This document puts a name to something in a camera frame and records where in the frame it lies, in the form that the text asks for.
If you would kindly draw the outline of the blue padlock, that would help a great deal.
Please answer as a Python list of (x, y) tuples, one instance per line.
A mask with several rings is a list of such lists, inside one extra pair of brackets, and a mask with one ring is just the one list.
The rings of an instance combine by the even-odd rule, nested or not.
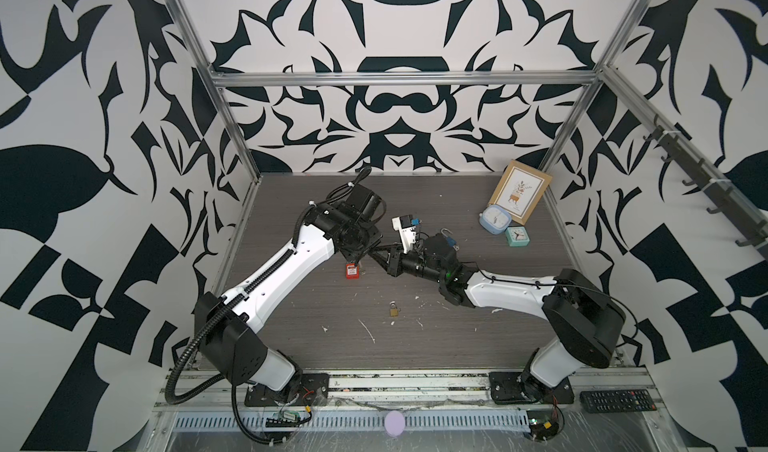
[(456, 239), (453, 237), (453, 234), (449, 229), (442, 228), (442, 230), (440, 230), (440, 233), (444, 236), (445, 240), (451, 247), (453, 247), (456, 251), (460, 250), (460, 247)]

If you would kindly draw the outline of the black wall hook rack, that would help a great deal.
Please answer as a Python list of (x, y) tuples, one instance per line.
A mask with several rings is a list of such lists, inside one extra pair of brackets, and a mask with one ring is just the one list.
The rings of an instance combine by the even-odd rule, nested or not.
[(644, 141), (659, 145), (665, 152), (662, 162), (674, 163), (683, 171), (684, 186), (707, 196), (709, 214), (723, 215), (736, 228), (742, 235), (735, 242), (738, 247), (752, 248), (767, 261), (767, 217), (681, 131), (666, 124), (658, 113), (652, 123), (653, 130)]

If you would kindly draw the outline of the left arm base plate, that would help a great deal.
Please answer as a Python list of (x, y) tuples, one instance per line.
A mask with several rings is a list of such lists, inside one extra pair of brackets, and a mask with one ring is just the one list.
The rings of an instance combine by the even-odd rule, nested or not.
[(328, 373), (295, 374), (283, 389), (274, 391), (264, 384), (249, 381), (244, 405), (251, 408), (303, 405), (306, 399), (324, 399), (329, 382)]

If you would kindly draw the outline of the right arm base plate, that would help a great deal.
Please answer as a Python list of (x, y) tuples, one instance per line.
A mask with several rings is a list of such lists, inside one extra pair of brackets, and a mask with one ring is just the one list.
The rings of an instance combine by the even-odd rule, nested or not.
[(556, 387), (549, 387), (523, 372), (495, 371), (488, 374), (491, 400), (497, 405), (558, 404), (575, 401), (574, 389), (568, 378)]

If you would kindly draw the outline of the green square alarm clock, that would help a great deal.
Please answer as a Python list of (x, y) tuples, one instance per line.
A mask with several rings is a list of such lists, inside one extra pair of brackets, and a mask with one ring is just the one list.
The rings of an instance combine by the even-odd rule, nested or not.
[(530, 236), (524, 226), (508, 227), (504, 235), (509, 247), (525, 247), (530, 244)]

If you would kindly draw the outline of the blue round alarm clock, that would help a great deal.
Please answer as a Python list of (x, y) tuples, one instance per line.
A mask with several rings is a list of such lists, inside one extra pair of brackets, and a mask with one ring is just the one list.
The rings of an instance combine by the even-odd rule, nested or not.
[(512, 222), (510, 213), (496, 204), (488, 205), (478, 217), (480, 225), (489, 233), (499, 235), (505, 232)]

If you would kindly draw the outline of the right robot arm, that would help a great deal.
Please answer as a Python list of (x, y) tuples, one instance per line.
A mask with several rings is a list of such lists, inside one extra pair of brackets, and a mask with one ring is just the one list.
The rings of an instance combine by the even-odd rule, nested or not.
[(575, 269), (540, 278), (494, 274), (461, 261), (443, 234), (418, 237), (410, 248), (380, 245), (368, 255), (393, 277), (409, 274), (437, 283), (453, 305), (499, 308), (547, 321), (554, 339), (531, 355), (516, 379), (513, 393), (522, 402), (552, 395), (583, 367), (609, 367), (626, 322), (616, 301)]

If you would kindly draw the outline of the purple round cap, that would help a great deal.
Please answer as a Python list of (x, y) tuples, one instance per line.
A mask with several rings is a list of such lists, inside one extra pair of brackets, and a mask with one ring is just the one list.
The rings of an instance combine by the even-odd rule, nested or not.
[(384, 417), (384, 428), (388, 436), (396, 438), (401, 436), (406, 429), (406, 417), (398, 410), (389, 411)]

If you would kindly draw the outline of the black remote control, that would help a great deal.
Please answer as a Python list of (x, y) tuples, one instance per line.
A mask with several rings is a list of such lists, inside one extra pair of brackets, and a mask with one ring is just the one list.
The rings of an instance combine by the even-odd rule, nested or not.
[(634, 413), (657, 409), (646, 389), (582, 391), (579, 400), (589, 413)]

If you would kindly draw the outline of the wooden picture frame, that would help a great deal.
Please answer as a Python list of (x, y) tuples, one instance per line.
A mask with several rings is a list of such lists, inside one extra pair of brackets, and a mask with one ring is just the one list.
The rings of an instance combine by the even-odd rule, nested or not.
[(551, 175), (512, 160), (504, 169), (488, 205), (499, 206), (514, 222), (525, 225), (551, 182)]

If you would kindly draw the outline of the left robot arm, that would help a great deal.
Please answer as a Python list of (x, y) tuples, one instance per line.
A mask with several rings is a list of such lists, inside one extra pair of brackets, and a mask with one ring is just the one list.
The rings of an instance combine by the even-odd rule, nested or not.
[[(176, 359), (164, 388), (168, 404), (191, 400), (216, 383), (232, 387), (250, 381), (264, 387), (277, 402), (292, 401), (302, 372), (285, 354), (267, 347), (258, 334), (280, 303), (315, 268), (340, 253), (357, 263), (381, 240), (375, 216), (382, 199), (363, 185), (371, 167), (335, 188), (300, 213), (290, 240), (256, 272), (219, 296), (206, 293), (195, 304), (194, 335)], [(181, 373), (201, 353), (217, 375), (188, 392), (176, 390)]]

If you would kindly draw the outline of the red padlock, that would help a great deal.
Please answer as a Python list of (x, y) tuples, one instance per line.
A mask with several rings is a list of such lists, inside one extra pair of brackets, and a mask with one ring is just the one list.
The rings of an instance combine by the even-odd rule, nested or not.
[(356, 263), (347, 263), (345, 266), (345, 277), (349, 280), (358, 279), (360, 277), (360, 268)]

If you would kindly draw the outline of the small brass padlock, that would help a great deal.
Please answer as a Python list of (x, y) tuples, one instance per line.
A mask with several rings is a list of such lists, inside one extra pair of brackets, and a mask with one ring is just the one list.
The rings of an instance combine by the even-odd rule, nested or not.
[(391, 317), (398, 317), (400, 309), (395, 301), (392, 301), (389, 304), (389, 312)]

